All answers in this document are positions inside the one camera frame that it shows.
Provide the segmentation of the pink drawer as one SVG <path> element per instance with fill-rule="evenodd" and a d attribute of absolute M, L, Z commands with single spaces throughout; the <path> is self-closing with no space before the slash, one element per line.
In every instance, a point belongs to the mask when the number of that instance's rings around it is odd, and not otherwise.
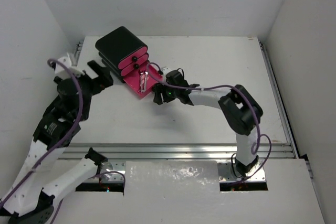
<path fill-rule="evenodd" d="M 139 99 L 144 98 L 152 92 L 157 80 L 162 81 L 162 75 L 148 62 L 140 65 L 139 69 L 132 70 L 123 80 L 133 90 Z"/>
<path fill-rule="evenodd" d="M 127 76 L 129 73 L 131 73 L 133 70 L 139 69 L 143 64 L 147 62 L 148 57 L 149 57 L 149 54 L 145 53 L 145 55 L 143 55 L 139 59 L 133 58 L 133 60 L 135 60 L 136 62 L 131 63 L 124 69 L 120 69 L 121 70 L 120 75 L 124 77 L 124 76 Z"/>
<path fill-rule="evenodd" d="M 136 50 L 135 52 L 131 53 L 130 55 L 126 56 L 123 60 L 121 60 L 119 62 L 118 68 L 119 69 L 124 69 L 125 67 L 127 67 L 131 63 L 136 62 L 135 60 L 133 60 L 133 58 L 139 59 L 140 57 L 145 55 L 145 53 L 147 53 L 147 50 L 148 50 L 148 47 L 143 46 L 143 47 L 139 48 L 138 50 Z"/>

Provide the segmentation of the silver wrench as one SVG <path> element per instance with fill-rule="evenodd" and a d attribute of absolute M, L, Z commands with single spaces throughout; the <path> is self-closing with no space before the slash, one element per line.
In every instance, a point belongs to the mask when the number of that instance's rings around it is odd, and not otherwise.
<path fill-rule="evenodd" d="M 147 83 L 147 80 L 148 80 L 148 72 L 145 71 L 145 84 L 144 84 L 144 89 L 146 90 L 146 83 Z"/>
<path fill-rule="evenodd" d="M 139 71 L 139 92 L 142 93 L 144 91 L 145 84 L 145 71 Z"/>

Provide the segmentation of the pink top drawer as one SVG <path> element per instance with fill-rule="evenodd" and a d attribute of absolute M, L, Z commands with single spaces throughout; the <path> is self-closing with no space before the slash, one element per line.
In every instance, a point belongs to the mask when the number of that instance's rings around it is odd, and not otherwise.
<path fill-rule="evenodd" d="M 136 50 L 135 52 L 131 53 L 130 55 L 126 56 L 123 60 L 121 60 L 119 62 L 118 68 L 119 69 L 124 69 L 125 67 L 127 67 L 131 63 L 136 62 L 135 60 L 133 60 L 133 58 L 139 59 L 140 57 L 145 55 L 145 53 L 147 53 L 147 50 L 148 50 L 148 47 L 143 46 L 143 47 L 139 48 L 138 50 Z"/>

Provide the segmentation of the pink bottom drawer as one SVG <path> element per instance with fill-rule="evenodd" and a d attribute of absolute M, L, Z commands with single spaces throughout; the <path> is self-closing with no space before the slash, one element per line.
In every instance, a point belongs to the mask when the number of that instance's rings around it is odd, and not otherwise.
<path fill-rule="evenodd" d="M 133 90 L 139 99 L 144 98 L 152 92 L 157 80 L 162 81 L 162 75 L 148 62 L 140 65 L 139 69 L 132 70 L 123 80 Z"/>

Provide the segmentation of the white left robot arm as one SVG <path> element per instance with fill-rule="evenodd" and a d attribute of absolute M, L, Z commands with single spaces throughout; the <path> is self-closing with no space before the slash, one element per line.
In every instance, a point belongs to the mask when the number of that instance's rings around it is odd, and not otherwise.
<path fill-rule="evenodd" d="M 1 199 L 1 216 L 8 223 L 52 223 L 55 207 L 70 192 L 91 177 L 101 175 L 108 159 L 89 148 L 80 162 L 49 184 L 47 176 L 72 138 L 80 131 L 79 123 L 89 117 L 91 99 L 113 85 L 106 67 L 94 60 L 88 66 L 97 74 L 89 77 L 56 60 L 52 68 L 62 67 L 64 77 L 55 76 L 58 95 L 46 108 L 33 133 L 28 155 L 11 189 Z"/>

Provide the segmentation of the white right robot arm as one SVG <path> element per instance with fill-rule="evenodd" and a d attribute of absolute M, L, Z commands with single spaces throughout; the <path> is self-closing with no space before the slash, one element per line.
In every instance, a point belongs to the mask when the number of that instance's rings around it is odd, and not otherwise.
<path fill-rule="evenodd" d="M 156 83 L 153 102 L 161 105 L 178 99 L 182 104 L 191 106 L 207 106 L 220 109 L 236 135 L 236 170 L 247 175 L 258 162 L 260 146 L 260 119 L 263 110 L 249 92 L 236 85 L 202 88 L 198 84 L 189 84 L 184 78 L 184 72 L 162 68 L 158 73 L 163 78 Z"/>

